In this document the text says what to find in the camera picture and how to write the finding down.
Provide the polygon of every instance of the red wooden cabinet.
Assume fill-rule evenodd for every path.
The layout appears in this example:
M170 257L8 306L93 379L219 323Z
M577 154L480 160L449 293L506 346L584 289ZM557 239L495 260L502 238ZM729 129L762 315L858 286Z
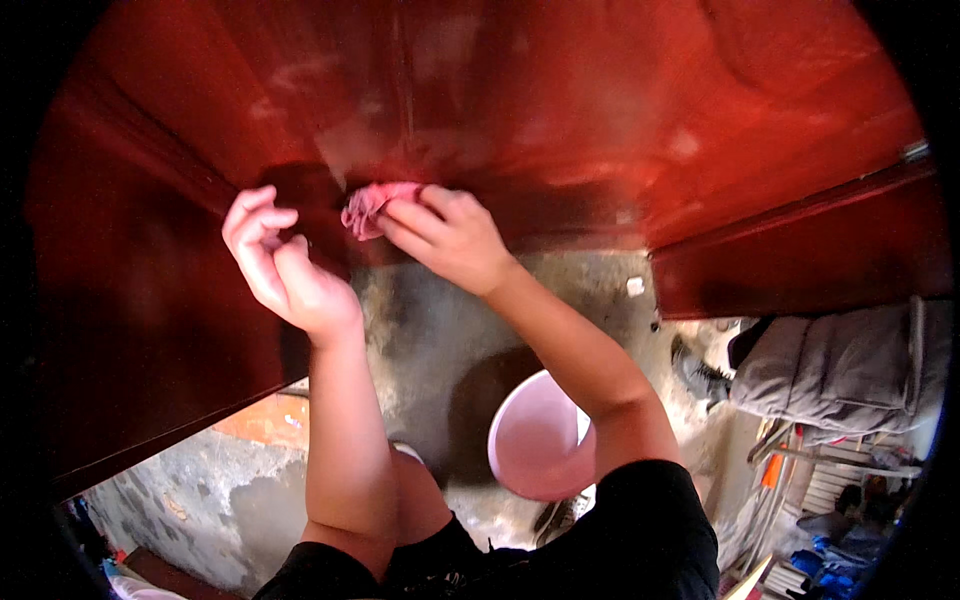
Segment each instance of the red wooden cabinet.
M118 3L28 186L58 489L305 373L220 240L238 189L343 274L402 258L347 239L347 192L422 180L516 250L650 249L667 317L830 310L949 288L929 168L848 183L923 136L843 3Z

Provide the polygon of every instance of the rag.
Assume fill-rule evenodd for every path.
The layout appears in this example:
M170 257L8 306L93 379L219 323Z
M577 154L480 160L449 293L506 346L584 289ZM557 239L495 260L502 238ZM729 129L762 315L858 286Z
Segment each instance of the rag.
M371 183L361 187L350 196L347 207L340 213L340 222L357 240L373 240L383 235L383 229L376 224L380 209L392 200L418 203L422 187L422 183L411 181Z

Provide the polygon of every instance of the finger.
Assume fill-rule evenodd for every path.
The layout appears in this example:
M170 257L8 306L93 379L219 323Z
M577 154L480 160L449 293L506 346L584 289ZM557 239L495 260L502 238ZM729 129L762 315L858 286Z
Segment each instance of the finger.
M324 271L310 262L307 247L306 238L295 235L274 252L276 272L280 280L285 282L289 299L300 304L323 300L323 290L316 285L318 280L323 280Z
M297 211L292 208L264 206L242 222L228 240L253 296L281 317L285 317L288 299L271 250L279 246L277 232L292 226L297 219Z
M403 224L384 214L381 214L377 218L376 224L383 229L383 233L387 236L388 240L404 252L416 258L419 262L425 262L430 259L433 246Z
M450 203L452 203L456 197L456 192L451 192L439 185L427 185L420 191L420 201L436 210L444 219L449 217Z
M230 209L227 211L227 217L224 218L224 225L221 228L224 239L229 240L233 235L233 231L240 226L250 213L261 206L272 204L275 198L276 188L272 185L264 185L257 189L248 189L240 192L236 200L233 201L233 204L230 205Z
M387 203L383 210L391 219L401 223L428 242L436 243L449 232L446 223L429 208L419 204L393 201Z
M240 272L247 280L253 297L286 319L289 299L276 271L273 256L262 245L240 246L233 256L240 265Z
M262 244L267 238L276 236L281 229L292 227L299 217L294 208L258 208L234 229L227 245L235 250L243 244Z

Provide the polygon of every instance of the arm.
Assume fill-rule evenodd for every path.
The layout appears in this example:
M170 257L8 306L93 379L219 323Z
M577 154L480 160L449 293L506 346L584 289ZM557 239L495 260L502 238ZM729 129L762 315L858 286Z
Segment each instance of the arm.
M679 463L663 405L623 348L510 256L490 213L470 194L432 185L420 199L432 210L389 203L378 224L428 269L483 299L530 345L593 421L597 477L637 460Z
M310 262L306 239L278 233L298 219L274 208L272 186L241 192L224 221L224 241L253 295L305 330L310 358L307 524L301 541L342 550L377 579L396 541L396 482L353 290Z

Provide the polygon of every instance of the concrete floor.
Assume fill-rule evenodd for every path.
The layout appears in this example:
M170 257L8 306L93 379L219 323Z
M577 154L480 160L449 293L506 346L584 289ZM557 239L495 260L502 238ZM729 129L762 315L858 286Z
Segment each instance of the concrete floor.
M744 501L755 474L745 466L758 419L721 405L707 415L670 371L679 334L725 365L736 327L664 323L653 331L655 294L642 252L562 252L522 257L560 298L610 334L660 394L721 541L721 566L739 554ZM628 298L626 280L647 291ZM479 300L406 264L357 272L368 353L388 434L412 445L447 503L483 549L533 547L541 504L492 478L486 437L504 397L540 366L513 331ZM94 518L116 547L144 545L209 583L251 596L282 563L306 520L301 447L262 444L212 429L92 488Z

